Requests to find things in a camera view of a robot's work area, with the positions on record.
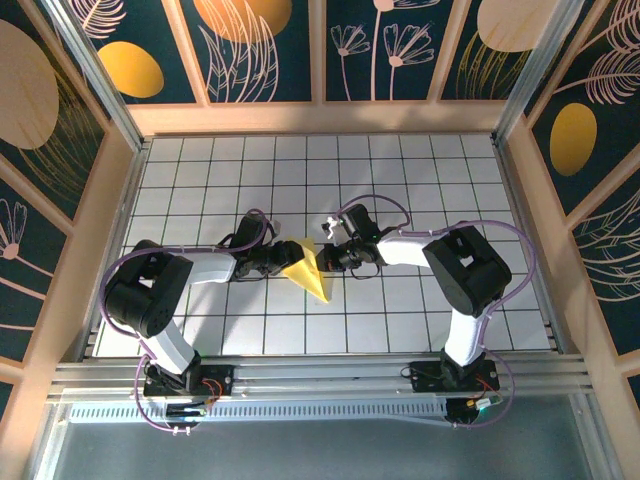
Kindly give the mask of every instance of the white tile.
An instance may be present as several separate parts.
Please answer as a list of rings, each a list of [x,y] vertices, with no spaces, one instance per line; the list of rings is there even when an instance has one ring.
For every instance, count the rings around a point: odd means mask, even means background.
[[[450,312],[451,305],[442,293],[436,277],[421,277],[420,281],[427,312]]]
[[[180,162],[176,187],[205,187],[209,175],[208,162]]]
[[[103,322],[102,335],[99,335],[98,348],[95,357],[137,357],[138,340],[127,337],[116,332],[113,328]]]
[[[431,135],[431,146],[435,158],[464,157],[459,135]]]
[[[224,316],[187,317],[184,325],[184,339],[202,356],[222,353]]]
[[[473,188],[480,210],[510,210],[509,200],[502,185],[476,183]]]
[[[511,273],[528,272],[520,242],[491,242],[491,246],[509,266]]]
[[[304,316],[267,315],[264,353],[295,355],[304,353]]]
[[[335,212],[340,208],[340,188],[337,185],[307,187],[307,211]]]
[[[371,185],[372,182],[370,160],[340,161],[341,184]]]
[[[304,213],[305,204],[305,187],[275,187],[273,189],[273,212],[276,214]]]
[[[209,187],[204,199],[204,213],[235,214],[238,204],[238,187]]]
[[[180,161],[211,160],[213,138],[185,138]]]
[[[275,137],[247,137],[244,142],[245,160],[273,160]]]
[[[382,267],[384,277],[412,277],[418,275],[420,270],[413,265],[387,265]]]
[[[438,183],[433,158],[405,158],[403,163],[407,183]]]
[[[389,348],[392,352],[428,352],[429,335],[424,313],[390,313]]]
[[[371,158],[402,158],[397,135],[370,135]]]
[[[344,313],[344,279],[324,279],[329,303],[324,303],[310,293],[307,294],[307,313]]]
[[[307,138],[277,137],[276,158],[279,160],[295,160],[307,158]]]
[[[338,183],[338,160],[309,160],[307,162],[308,185],[333,185]]]
[[[464,158],[436,158],[440,183],[471,183]]]
[[[389,197],[391,200],[395,200],[404,208],[409,210],[409,197],[407,196],[406,185],[376,185],[374,189],[376,195]],[[404,215],[402,215],[400,209],[396,205],[382,198],[375,198],[374,200],[377,212],[400,213],[402,220],[404,220]]]
[[[307,158],[338,158],[338,139],[324,135],[307,137]]]
[[[307,237],[313,239],[315,243],[330,243],[327,234],[322,230],[322,224],[327,223],[329,213],[309,213],[307,219]]]
[[[464,154],[467,157],[493,157],[493,146],[488,133],[461,135]]]
[[[511,350],[513,348],[504,313],[496,312],[489,320],[484,334],[484,344],[489,350]]]
[[[338,137],[340,158],[369,158],[369,141],[364,135]]]
[[[149,162],[177,162],[182,149],[181,138],[156,138],[151,144]]]
[[[227,304],[227,289],[227,284],[219,283],[191,285],[187,315],[224,315]]]
[[[242,162],[240,185],[273,185],[273,160]]]
[[[515,225],[511,212],[480,212],[480,216],[484,220],[498,220],[509,225]],[[518,235],[503,227],[485,225],[484,231],[486,232],[487,240],[519,240]]]
[[[344,315],[307,315],[307,353],[345,353]]]
[[[473,194],[471,184],[467,185],[445,185],[441,184],[442,199],[444,200],[444,209],[447,211],[464,211],[477,210],[476,197]]]
[[[304,214],[282,214],[279,213],[275,217],[275,221],[280,224],[279,238],[287,240],[288,238],[304,238],[306,237],[306,217]]]
[[[204,188],[174,188],[169,215],[202,214]]]
[[[200,223],[198,245],[216,245],[235,232],[235,215],[205,215]]]
[[[439,352],[444,348],[444,344],[447,343],[447,338],[449,338],[451,312],[427,313],[427,325],[429,326],[431,351]]]
[[[165,246],[196,245],[198,243],[199,229],[200,216],[167,217],[162,244]]]
[[[242,160],[243,137],[216,138],[213,142],[213,160]]]
[[[382,279],[369,278],[367,280],[345,279],[347,312],[383,312],[384,297],[382,294]]]
[[[271,278],[267,285],[267,314],[304,313],[304,290],[288,278]]]
[[[447,226],[444,212],[412,213],[411,220],[416,232],[439,230]]]
[[[259,208],[265,213],[271,211],[271,191],[273,187],[240,187],[238,213]]]
[[[516,350],[549,349],[549,339],[540,312],[507,312],[507,323]]]
[[[518,285],[522,283],[526,275],[512,275],[511,282],[504,290],[504,296],[515,290]],[[505,310],[538,310],[538,300],[533,289],[533,284],[529,284],[524,287],[521,292],[504,304]]]
[[[209,171],[209,186],[230,186],[240,185],[240,168],[242,162],[211,162]]]
[[[467,158],[473,183],[500,183],[500,169],[495,158]]]
[[[127,245],[135,245],[140,240],[162,241],[166,217],[133,217],[127,236]]]
[[[264,315],[227,316],[223,355],[259,355],[264,338]]]
[[[373,183],[400,183],[404,185],[404,167],[401,158],[385,158],[371,160],[371,171],[373,172]]]
[[[227,315],[257,315],[264,313],[267,282],[229,284]]]
[[[173,187],[177,166],[174,162],[147,163],[142,187]]]
[[[171,188],[144,188],[138,192],[135,215],[166,215]]]
[[[350,353],[388,352],[385,316],[347,315],[347,340]]]
[[[424,312],[419,277],[384,277],[387,312]]]
[[[352,200],[360,195],[372,195],[372,185],[341,185],[340,186],[340,198],[342,205],[345,205],[349,200]],[[375,208],[375,202],[372,197],[362,198],[356,203],[364,205],[369,212],[373,212]]]
[[[278,160],[275,162],[274,185],[305,185],[307,162],[305,160]]]
[[[478,212],[447,212],[447,223],[449,226],[470,220],[480,220],[480,214]],[[483,233],[482,226],[477,225],[476,228],[481,234]]]
[[[400,135],[403,158],[433,158],[429,135]]]
[[[444,210],[438,185],[409,185],[411,210],[416,212],[441,212]]]

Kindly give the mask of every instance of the yellow triangular block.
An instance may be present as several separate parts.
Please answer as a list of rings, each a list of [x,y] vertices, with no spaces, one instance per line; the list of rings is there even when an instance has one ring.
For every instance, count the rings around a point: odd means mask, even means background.
[[[302,246],[304,258],[295,265],[291,265],[282,270],[282,274],[323,302],[329,303],[324,276],[322,272],[318,270],[318,264],[316,263],[316,248],[313,239],[304,238],[292,240]]]

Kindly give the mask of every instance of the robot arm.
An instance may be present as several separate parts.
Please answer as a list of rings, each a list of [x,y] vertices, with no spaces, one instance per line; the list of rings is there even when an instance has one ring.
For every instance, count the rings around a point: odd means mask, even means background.
[[[484,312],[511,281],[509,267],[478,230],[464,227],[440,238],[403,236],[393,227],[380,231],[360,204],[330,217],[323,228],[334,243],[318,254],[321,270],[345,271],[363,263],[431,268],[452,307],[442,374],[454,388],[475,371],[484,359],[479,345]]]

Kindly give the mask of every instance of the cable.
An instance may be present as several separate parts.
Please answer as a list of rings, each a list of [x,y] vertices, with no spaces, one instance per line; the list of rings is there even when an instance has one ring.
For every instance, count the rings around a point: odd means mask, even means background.
[[[358,200],[362,200],[363,198],[379,198],[380,200],[385,200],[389,203],[394,204],[396,207],[398,207],[400,209],[400,211],[404,214],[406,221],[404,221],[403,223],[399,224],[397,227],[395,228],[402,228],[402,227],[406,227],[411,225],[411,216],[409,215],[409,212],[407,211],[406,208],[404,208],[400,203],[396,202],[394,199],[389,198],[385,195],[378,195],[377,193],[366,193],[364,195],[358,195],[355,198],[352,198],[351,200],[349,200],[347,203],[345,203],[344,205],[342,205],[338,211],[336,213],[334,213],[334,215],[337,217],[338,215],[342,214],[346,208],[357,202]]]

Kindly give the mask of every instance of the dark teal wallpaper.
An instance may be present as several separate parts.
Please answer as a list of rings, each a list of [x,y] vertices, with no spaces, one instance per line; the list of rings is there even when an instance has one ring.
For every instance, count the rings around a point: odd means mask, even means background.
[[[573,231],[619,355],[640,348],[640,170]]]
[[[383,3],[327,1],[328,101],[427,98],[452,3]]]
[[[195,102],[160,0],[70,4],[127,104]]]
[[[613,0],[533,126],[565,213],[640,142],[640,3]]]
[[[0,357],[23,360],[65,241],[0,180]]]
[[[16,2],[0,38],[0,155],[73,219],[104,131]]]
[[[307,0],[181,0],[212,103],[309,102]]]

